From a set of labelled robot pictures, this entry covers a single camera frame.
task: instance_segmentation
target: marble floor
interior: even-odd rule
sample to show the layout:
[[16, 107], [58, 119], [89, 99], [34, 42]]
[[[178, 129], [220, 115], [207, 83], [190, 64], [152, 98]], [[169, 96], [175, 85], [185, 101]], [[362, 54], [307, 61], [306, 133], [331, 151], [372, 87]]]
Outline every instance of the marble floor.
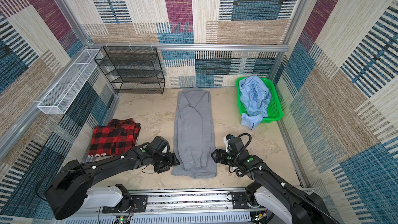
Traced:
[[[292, 185], [300, 185], [277, 123], [260, 124], [256, 129], [250, 130], [240, 124], [236, 88], [207, 90], [211, 94], [216, 148], [225, 149], [222, 139], [227, 134], [239, 135], [247, 132], [252, 136], [249, 153], [262, 158], [273, 171]], [[135, 122], [141, 123], [137, 144], [151, 142], [155, 136], [160, 135], [170, 143], [173, 151], [174, 118], [179, 91], [181, 89], [165, 89], [163, 95], [121, 94], [113, 118], [133, 118]], [[153, 172], [153, 166], [148, 166], [145, 171]], [[144, 174], [141, 169], [137, 169], [107, 178], [96, 186], [121, 183], [130, 190], [182, 189], [246, 187], [251, 182], [249, 177], [238, 178], [235, 173], [228, 172], [227, 166], [217, 164], [217, 176], [210, 179], [176, 177], [171, 174], [171, 170], [161, 174]]]

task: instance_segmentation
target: folded plaid shirt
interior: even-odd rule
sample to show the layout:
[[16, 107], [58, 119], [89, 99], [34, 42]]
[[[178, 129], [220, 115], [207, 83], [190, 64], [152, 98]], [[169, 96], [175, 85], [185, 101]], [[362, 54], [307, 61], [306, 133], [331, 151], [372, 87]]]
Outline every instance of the folded plaid shirt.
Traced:
[[95, 127], [89, 157], [123, 154], [137, 142], [141, 125], [132, 118], [121, 121], [112, 119], [105, 127]]

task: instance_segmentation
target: white mesh rack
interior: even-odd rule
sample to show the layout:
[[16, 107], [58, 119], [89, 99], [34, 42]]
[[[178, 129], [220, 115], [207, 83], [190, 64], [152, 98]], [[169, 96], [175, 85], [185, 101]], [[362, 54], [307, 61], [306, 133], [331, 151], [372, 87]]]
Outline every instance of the white mesh rack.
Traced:
[[64, 114], [102, 59], [99, 49], [86, 49], [37, 106], [45, 114]]

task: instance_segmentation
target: folded gray shirt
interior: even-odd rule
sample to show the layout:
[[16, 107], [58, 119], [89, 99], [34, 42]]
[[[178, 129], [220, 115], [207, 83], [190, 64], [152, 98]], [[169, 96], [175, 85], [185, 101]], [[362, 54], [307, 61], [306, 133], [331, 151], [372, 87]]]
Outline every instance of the folded gray shirt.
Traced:
[[210, 156], [215, 149], [210, 92], [184, 89], [178, 94], [174, 121], [174, 152], [181, 164], [173, 168], [172, 175], [217, 176], [217, 164]]

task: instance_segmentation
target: black cable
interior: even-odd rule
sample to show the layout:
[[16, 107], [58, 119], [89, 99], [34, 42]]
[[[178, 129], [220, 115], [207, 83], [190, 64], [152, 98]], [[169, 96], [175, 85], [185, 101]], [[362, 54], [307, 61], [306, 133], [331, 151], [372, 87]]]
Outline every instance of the black cable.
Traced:
[[[238, 160], [239, 155], [249, 146], [250, 142], [251, 142], [251, 135], [248, 133], [242, 133], [241, 135], [238, 136], [238, 138], [242, 137], [242, 136], [248, 136], [249, 137], [249, 141], [240, 149], [240, 151], [238, 152], [238, 154], [235, 156], [234, 158], [234, 162], [233, 162], [233, 166], [236, 167], [236, 161]], [[235, 170], [236, 175], [238, 177], [243, 177], [245, 176], [247, 173], [249, 173], [250, 171], [254, 170], [254, 169], [258, 169], [260, 168], [259, 166], [254, 166], [251, 167], [250, 169], [246, 170], [245, 172], [242, 172], [242, 174], [239, 174], [237, 170]], [[263, 170], [265, 170], [266, 172], [270, 173], [272, 177], [274, 177], [279, 183], [285, 183], [284, 180], [278, 176], [275, 172], [273, 172], [270, 168], [264, 167]], [[323, 210], [321, 210], [318, 206], [316, 206], [313, 202], [311, 202], [310, 200], [308, 200], [306, 197], [301, 196], [300, 194], [296, 193], [294, 190], [292, 190], [289, 187], [283, 187], [285, 190], [289, 191], [292, 195], [300, 198], [301, 200], [303, 200], [306, 204], [310, 205], [312, 208], [314, 208], [315, 210], [317, 210], [318, 212], [320, 212], [321, 214], [323, 214], [325, 217], [327, 217], [329, 220], [331, 220], [333, 223], [335, 224], [340, 224], [335, 218], [333, 218], [332, 216], [328, 215], [327, 213], [325, 213]]]
[[237, 170], [235, 170], [235, 172], [238, 177], [244, 177], [247, 173], [251, 172], [252, 170], [258, 169], [258, 168], [260, 168], [260, 166], [251, 167], [250, 169], [246, 170], [245, 172], [242, 172], [242, 174], [239, 174]]
[[232, 198], [231, 198], [231, 200], [228, 199], [228, 196], [229, 196], [230, 193], [232, 193], [232, 191], [230, 191], [228, 194], [226, 194], [226, 199], [227, 199], [228, 201], [230, 201], [230, 202], [233, 202], [233, 199], [232, 199]]
[[[262, 168], [264, 171], [268, 172], [271, 174], [272, 177], [274, 177], [279, 183], [286, 183], [284, 182], [284, 180], [278, 176], [275, 172], [273, 172], [270, 168], [267, 167], [263, 167]], [[303, 200], [306, 204], [310, 205], [312, 208], [314, 208], [315, 210], [317, 210], [318, 212], [320, 212], [322, 215], [324, 215], [325, 217], [327, 217], [331, 222], [335, 223], [335, 224], [340, 224], [335, 218], [333, 218], [332, 216], [330, 216], [329, 214], [325, 213], [323, 210], [321, 210], [318, 206], [316, 206], [312, 201], [308, 200], [306, 197], [303, 197], [302, 195], [296, 193], [294, 190], [292, 190], [290, 187], [283, 187], [285, 190], [287, 190], [288, 192], [290, 192], [292, 195], [294, 195], [295, 197]]]
[[51, 173], [51, 174], [45, 175], [44, 177], [42, 177], [42, 178], [36, 183], [36, 187], [35, 187], [35, 193], [36, 193], [36, 195], [37, 195], [40, 199], [42, 199], [43, 201], [47, 201], [46, 199], [44, 199], [43, 197], [41, 197], [41, 196], [39, 195], [39, 193], [38, 193], [38, 190], [39, 190], [39, 189], [37, 188], [37, 186], [40, 187], [40, 186], [42, 185], [44, 179], [46, 179], [47, 177], [49, 177], [49, 176], [51, 176], [51, 175], [56, 175], [56, 174], [61, 173], [61, 172], [76, 172], [76, 171], [80, 171], [80, 170], [82, 170], [82, 169], [63, 170], [63, 171], [60, 171], [60, 172], [55, 172], [55, 173]]
[[248, 133], [242, 133], [241, 135], [238, 136], [238, 138], [242, 137], [242, 136], [248, 136], [249, 137], [249, 141], [239, 150], [239, 152], [236, 154], [235, 158], [234, 158], [234, 162], [233, 162], [233, 166], [236, 166], [236, 161], [238, 160], [239, 155], [249, 146], [250, 142], [251, 142], [251, 135]]
[[269, 216], [269, 218], [266, 219], [266, 222], [264, 222], [263, 224], [267, 224], [268, 222], [270, 222], [274, 216], [275, 216], [275, 214], [272, 213], [272, 214]]
[[312, 208], [316, 209], [318, 212], [320, 212], [321, 214], [323, 214], [325, 217], [327, 217], [329, 220], [331, 220], [331, 222], [335, 223], [335, 224], [340, 224], [335, 218], [333, 218], [332, 216], [326, 214], [323, 210], [321, 210], [318, 206], [316, 206], [312, 201], [308, 200], [306, 197], [301, 196], [300, 194], [296, 193], [294, 190], [292, 190], [289, 187], [284, 187], [287, 191], [289, 191], [292, 195], [294, 195], [295, 197], [300, 198], [301, 200], [303, 200], [306, 204], [310, 205]]
[[231, 171], [231, 166], [228, 166], [228, 171], [229, 171], [229, 173], [233, 173], [234, 172], [234, 170]]
[[144, 172], [144, 169], [146, 169], [148, 167], [148, 165], [145, 166], [145, 168], [143, 168], [141, 171], [145, 174], [155, 174], [156, 172]]
[[100, 212], [101, 212], [101, 207], [99, 207], [99, 211], [98, 211], [98, 223], [101, 224], [100, 222]]

